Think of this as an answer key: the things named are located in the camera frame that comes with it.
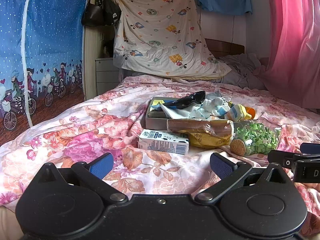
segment metal screw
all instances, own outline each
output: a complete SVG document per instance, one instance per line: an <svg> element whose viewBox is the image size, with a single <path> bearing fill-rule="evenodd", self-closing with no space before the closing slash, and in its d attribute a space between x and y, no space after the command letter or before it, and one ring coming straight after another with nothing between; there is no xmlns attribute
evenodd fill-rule
<svg viewBox="0 0 320 240"><path fill-rule="evenodd" d="M213 199L213 196L210 193L200 193L197 197L202 201L210 201Z"/></svg>
<svg viewBox="0 0 320 240"><path fill-rule="evenodd" d="M122 193L113 193L110 196L110 199L113 200L113 201L117 201L117 202L124 201L125 200L125 195L122 194Z"/></svg>
<svg viewBox="0 0 320 240"><path fill-rule="evenodd" d="M157 200L159 204L166 204L167 201L165 199L158 199Z"/></svg>

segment hanging sheet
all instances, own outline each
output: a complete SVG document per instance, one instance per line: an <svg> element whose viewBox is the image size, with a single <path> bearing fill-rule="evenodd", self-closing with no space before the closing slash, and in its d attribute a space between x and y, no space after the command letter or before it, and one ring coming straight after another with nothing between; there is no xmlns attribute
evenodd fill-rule
<svg viewBox="0 0 320 240"><path fill-rule="evenodd" d="M80 20L85 0L29 0L23 19L25 4L26 0L0 0L0 145L29 128L26 91L33 125L84 99Z"/></svg>
<svg viewBox="0 0 320 240"><path fill-rule="evenodd" d="M51 119L84 99L80 20L85 1L29 1L26 86L36 101L33 124Z"/></svg>
<svg viewBox="0 0 320 240"><path fill-rule="evenodd" d="M231 69L208 50L194 0L113 0L122 9L115 66L158 76L215 79Z"/></svg>

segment black bag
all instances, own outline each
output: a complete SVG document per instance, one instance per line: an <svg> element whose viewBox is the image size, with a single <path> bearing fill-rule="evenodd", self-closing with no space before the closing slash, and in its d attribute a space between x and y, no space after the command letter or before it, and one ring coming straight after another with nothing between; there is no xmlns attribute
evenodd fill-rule
<svg viewBox="0 0 320 240"><path fill-rule="evenodd" d="M105 25L104 21L104 0L96 0L95 4L88 0L82 15L81 23L89 27Z"/></svg>
<svg viewBox="0 0 320 240"><path fill-rule="evenodd" d="M120 20L121 9L118 4L115 4L112 0L105 1L105 14L104 22L106 25L113 25Z"/></svg>

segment plastic bag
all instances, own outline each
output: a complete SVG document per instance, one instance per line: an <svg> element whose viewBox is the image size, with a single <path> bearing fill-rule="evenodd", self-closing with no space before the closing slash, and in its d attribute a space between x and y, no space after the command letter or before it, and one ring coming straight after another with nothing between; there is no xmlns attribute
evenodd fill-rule
<svg viewBox="0 0 320 240"><path fill-rule="evenodd" d="M234 133L230 120L168 119L167 130L188 134L191 146L204 149L229 145Z"/></svg>

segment wrinkled sheet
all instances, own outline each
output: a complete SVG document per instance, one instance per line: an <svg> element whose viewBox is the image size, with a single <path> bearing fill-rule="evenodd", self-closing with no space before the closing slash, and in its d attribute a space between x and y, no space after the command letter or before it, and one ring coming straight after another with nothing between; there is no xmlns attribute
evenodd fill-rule
<svg viewBox="0 0 320 240"><path fill-rule="evenodd" d="M127 77L114 90L76 105L2 145L0 203L14 209L16 200L46 162L70 167L78 161L90 162L106 151L112 153L114 167L104 180L129 197L134 193L194 195L215 184L220 179L210 170L213 151L235 163L245 160L256 167L267 166L265 155L246 159L233 155L228 147L211 151L191 149L189 156L136 148L152 97L179 98L200 90L220 90L233 103L254 107L256 117L265 125L281 126L280 150L299 152L302 142L320 143L320 115L275 98L267 91L149 75ZM302 233L319 232L319 192L300 183L296 187L309 211Z"/></svg>
<svg viewBox="0 0 320 240"><path fill-rule="evenodd" d="M221 78L231 71L210 53L194 0L113 0L121 10L116 67L162 77Z"/></svg>
<svg viewBox="0 0 320 240"><path fill-rule="evenodd" d="M262 81L253 74L256 69L260 69L262 67L260 61L257 59L257 56L254 53L228 55L225 57L220 57L219 61L226 63L231 68L231 71L222 78L208 81L212 83L230 84L241 88L267 90ZM125 77L140 76L145 74L126 69L120 69L120 73L121 81Z"/></svg>

